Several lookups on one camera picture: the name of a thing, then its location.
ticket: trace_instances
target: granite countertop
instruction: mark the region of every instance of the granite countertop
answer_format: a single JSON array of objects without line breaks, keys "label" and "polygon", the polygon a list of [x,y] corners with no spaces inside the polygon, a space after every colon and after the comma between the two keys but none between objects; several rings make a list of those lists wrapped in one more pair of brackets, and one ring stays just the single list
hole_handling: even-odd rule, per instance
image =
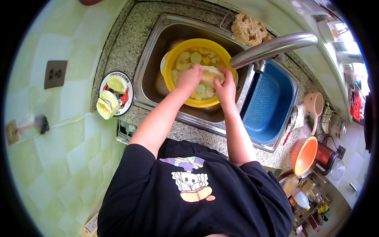
[{"label": "granite countertop", "polygon": [[[126,72],[131,78],[134,76],[145,43],[160,14],[178,14],[218,25],[226,12],[227,9],[221,6],[198,0],[128,2],[116,20],[100,57],[92,91],[91,110],[96,110],[98,88],[106,74],[120,70]],[[296,104],[303,102],[306,93],[322,90],[315,77],[312,77],[312,72],[294,53],[286,54],[282,65],[289,69],[301,83]],[[133,105],[125,115],[118,119],[138,126],[148,113],[148,110]],[[305,123],[303,127],[294,130],[287,143],[282,146],[285,136],[286,134],[274,153],[255,149],[257,160],[262,165],[282,170],[291,169],[291,148],[297,140],[310,137],[311,128]],[[197,142],[228,155],[225,137],[178,121],[174,122],[168,137],[174,140]]]}]

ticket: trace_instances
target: blue colander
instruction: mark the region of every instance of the blue colander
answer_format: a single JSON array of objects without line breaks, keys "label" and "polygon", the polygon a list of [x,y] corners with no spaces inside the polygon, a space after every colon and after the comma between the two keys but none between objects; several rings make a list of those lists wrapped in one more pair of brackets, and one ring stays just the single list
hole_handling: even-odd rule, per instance
[{"label": "blue colander", "polygon": [[268,61],[265,73],[259,75],[253,86],[254,83],[241,110],[242,122],[252,141],[268,144],[279,136],[290,115],[293,84],[282,69]]}]

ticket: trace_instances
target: stainless steel sink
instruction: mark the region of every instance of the stainless steel sink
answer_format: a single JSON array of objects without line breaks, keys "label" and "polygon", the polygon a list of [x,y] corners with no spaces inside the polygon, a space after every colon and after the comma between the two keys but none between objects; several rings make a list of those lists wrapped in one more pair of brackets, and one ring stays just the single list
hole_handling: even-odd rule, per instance
[{"label": "stainless steel sink", "polygon": [[[234,36],[231,36],[230,32],[214,25],[187,17],[162,14],[145,45],[133,79],[135,105],[151,111],[168,95],[169,91],[160,73],[161,59],[178,43],[193,38],[204,38],[217,42],[232,57],[249,48],[235,41]],[[254,77],[253,65],[237,69],[237,73],[239,80],[236,85],[235,102],[240,112]],[[179,110],[176,120],[218,135],[226,135],[224,113],[220,104],[207,108],[194,108],[183,105]],[[253,144],[260,149],[273,152],[278,142],[275,141],[272,147]]]}]

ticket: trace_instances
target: plastic bottle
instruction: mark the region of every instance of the plastic bottle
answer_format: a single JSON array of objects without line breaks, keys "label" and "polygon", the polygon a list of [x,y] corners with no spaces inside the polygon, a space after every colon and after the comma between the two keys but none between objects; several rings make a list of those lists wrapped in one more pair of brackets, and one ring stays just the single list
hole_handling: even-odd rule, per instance
[{"label": "plastic bottle", "polygon": [[300,188],[295,188],[291,195],[299,206],[305,208],[307,211],[310,209],[308,198]]}]

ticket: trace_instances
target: wall socket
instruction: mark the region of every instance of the wall socket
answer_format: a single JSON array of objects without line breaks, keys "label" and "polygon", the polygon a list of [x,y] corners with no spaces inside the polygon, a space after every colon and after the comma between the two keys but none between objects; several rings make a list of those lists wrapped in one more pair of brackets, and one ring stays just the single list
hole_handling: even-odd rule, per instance
[{"label": "wall socket", "polygon": [[47,61],[45,72],[45,89],[63,86],[66,75],[67,61],[51,60]]},{"label": "wall socket", "polygon": [[343,158],[343,155],[345,154],[346,152],[346,148],[342,147],[342,146],[338,146],[338,150],[341,150],[341,153],[338,154],[338,158],[340,158],[342,160]]}]

